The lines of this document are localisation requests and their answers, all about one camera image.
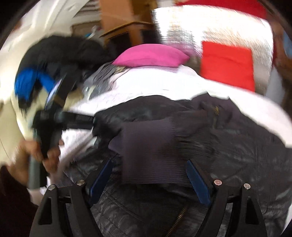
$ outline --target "silver reflective fabric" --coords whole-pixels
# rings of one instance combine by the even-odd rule
[[[153,22],[162,44],[190,56],[202,56],[202,41],[250,48],[256,92],[265,94],[273,57],[273,34],[266,20],[227,8],[184,5],[153,10]]]

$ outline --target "vent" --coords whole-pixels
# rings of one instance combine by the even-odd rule
[[[99,0],[90,0],[76,13],[74,17],[88,14],[98,14],[99,11]]]

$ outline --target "fingers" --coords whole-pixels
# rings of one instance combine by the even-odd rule
[[[41,147],[37,141],[26,141],[22,140],[16,151],[16,157],[21,159],[27,159],[29,156],[33,156],[38,162],[43,160],[41,153]]]
[[[43,160],[43,165],[48,173],[57,172],[60,154],[61,151],[58,147],[52,148],[48,151],[48,158]]]
[[[65,143],[63,142],[62,139],[60,139],[60,140],[59,140],[59,146],[64,146],[64,145],[65,145]]]

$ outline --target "wooden cabinet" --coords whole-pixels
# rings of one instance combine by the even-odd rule
[[[155,0],[100,0],[105,43],[111,41],[120,54],[143,43],[156,43],[151,10]]]

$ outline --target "dark fabric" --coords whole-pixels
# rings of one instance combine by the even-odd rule
[[[96,41],[77,36],[53,35],[41,39],[27,50],[19,64],[15,81],[17,82],[18,75],[23,70],[31,68],[47,73],[55,81],[74,72],[72,80],[79,83],[90,75],[88,72],[96,71],[101,65],[113,59],[114,55]],[[34,87],[34,90],[38,92],[39,88]],[[26,101],[19,98],[21,109],[30,107],[33,94],[37,95],[30,93]]]
[[[291,236],[292,236],[292,220],[290,221],[286,229],[281,234],[281,237],[291,237]]]
[[[37,206],[23,185],[8,172],[0,169],[0,236],[28,237]]]
[[[124,183],[180,183],[185,164],[170,119],[125,123],[121,137]],[[185,172],[183,176],[182,184],[189,185]]]
[[[31,46],[23,56],[18,72],[25,68],[43,69],[47,63],[78,64],[80,68],[99,68],[112,61],[109,52],[93,40],[77,36],[49,36]]]
[[[114,151],[115,153],[122,154],[123,147],[122,147],[122,136],[119,133],[109,142],[109,149]]]
[[[242,115],[231,100],[209,95],[180,101],[157,95],[138,97],[96,114],[93,133],[98,135],[97,142],[66,170],[66,174],[72,181],[77,181],[97,169],[105,157],[114,158],[114,173],[100,202],[92,208],[103,235],[163,236],[187,203],[187,212],[172,236],[194,236],[201,225],[207,209],[198,202],[192,188],[184,187],[182,181],[176,184],[122,184],[124,160],[108,149],[109,142],[122,130],[124,122],[165,118],[169,118],[175,128],[177,149],[182,154],[180,159],[195,158],[213,179],[218,178],[228,185],[250,183],[256,192],[268,236],[280,236],[292,199],[291,149],[285,148],[277,136]],[[137,154],[136,158],[145,156]],[[230,206],[218,236],[224,236],[229,216]],[[153,231],[148,222],[150,217],[161,231]]]

